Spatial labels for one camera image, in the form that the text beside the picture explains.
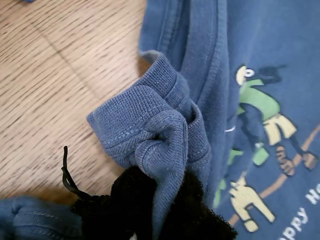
black fabric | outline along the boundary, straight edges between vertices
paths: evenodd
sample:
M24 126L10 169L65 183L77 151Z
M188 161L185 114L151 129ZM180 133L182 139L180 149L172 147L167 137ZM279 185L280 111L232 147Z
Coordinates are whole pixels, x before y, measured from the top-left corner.
M82 218L85 239L152 239L152 204L156 181L137 166L114 182L111 194L77 200L72 212ZM190 172L171 206L159 240L234 240L237 233L202 204L202 186Z

wooden floor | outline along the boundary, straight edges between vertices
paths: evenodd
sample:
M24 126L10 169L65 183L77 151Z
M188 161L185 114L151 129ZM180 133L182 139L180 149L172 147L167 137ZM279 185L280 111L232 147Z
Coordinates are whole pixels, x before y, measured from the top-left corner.
M59 203L63 146L78 187L110 193L122 172L86 115L147 68L138 58L145 0L0 1L0 197Z

folded fabric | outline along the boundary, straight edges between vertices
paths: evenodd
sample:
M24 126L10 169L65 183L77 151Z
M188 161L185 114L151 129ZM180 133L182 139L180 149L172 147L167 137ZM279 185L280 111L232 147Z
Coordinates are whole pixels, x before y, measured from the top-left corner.
M155 52L149 56L155 59ZM202 115L186 80L159 55L133 86L108 100L87 120L105 152L122 167L138 165L155 179L153 237L156 239L181 186L185 170L208 190L211 151Z
M69 206L31 196L0 200L1 240L82 239L81 219Z

character's head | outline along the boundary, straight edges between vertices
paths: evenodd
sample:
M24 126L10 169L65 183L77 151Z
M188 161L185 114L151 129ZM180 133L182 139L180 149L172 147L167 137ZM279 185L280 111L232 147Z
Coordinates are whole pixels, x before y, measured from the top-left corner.
M246 82L246 78L251 78L253 75L255 75L255 72L252 69L242 65L235 74L235 80L239 86L243 86Z
M246 183L246 179L245 179L245 176L246 176L246 172L243 172L240 176L240 178L238 179L238 181L234 182L232 181L230 184L231 184L231 187L237 189L239 187L244 187L247 183Z

black lace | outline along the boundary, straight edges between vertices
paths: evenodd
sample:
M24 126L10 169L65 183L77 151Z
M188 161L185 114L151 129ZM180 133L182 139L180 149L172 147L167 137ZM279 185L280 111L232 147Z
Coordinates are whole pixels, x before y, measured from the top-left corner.
M74 193L79 197L80 200L88 201L97 196L91 196L88 193L81 191L78 189L77 185L75 184L74 180L72 179L68 168L67 168L67 156L68 156L68 147L64 146L64 155L63 155L63 167L61 168L63 175L62 175L62 183L70 192Z

